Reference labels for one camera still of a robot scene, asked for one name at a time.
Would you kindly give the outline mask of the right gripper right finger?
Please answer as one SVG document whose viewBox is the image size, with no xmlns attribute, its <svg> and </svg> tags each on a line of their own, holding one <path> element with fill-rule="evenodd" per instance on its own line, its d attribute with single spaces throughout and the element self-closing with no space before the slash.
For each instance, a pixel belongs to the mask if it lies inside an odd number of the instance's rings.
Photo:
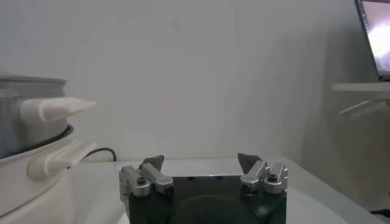
<svg viewBox="0 0 390 224">
<path fill-rule="evenodd" d="M 249 195 L 259 191 L 281 194 L 288 188 L 288 168 L 283 163 L 270 167 L 257 155 L 238 153 L 238 162 L 243 170 L 240 176 L 240 191 Z"/>
</svg>

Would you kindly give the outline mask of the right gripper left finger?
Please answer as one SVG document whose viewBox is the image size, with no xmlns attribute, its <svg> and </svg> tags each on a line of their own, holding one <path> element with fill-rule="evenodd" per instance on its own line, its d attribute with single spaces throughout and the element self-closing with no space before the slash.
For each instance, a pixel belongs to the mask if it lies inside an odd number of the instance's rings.
<svg viewBox="0 0 390 224">
<path fill-rule="evenodd" d="M 148 197 L 153 187 L 159 194 L 171 194 L 174 180 L 161 172 L 164 160 L 163 155 L 157 155 L 144 159 L 137 169 L 133 166 L 122 167 L 119 171 L 121 196 Z"/>
</svg>

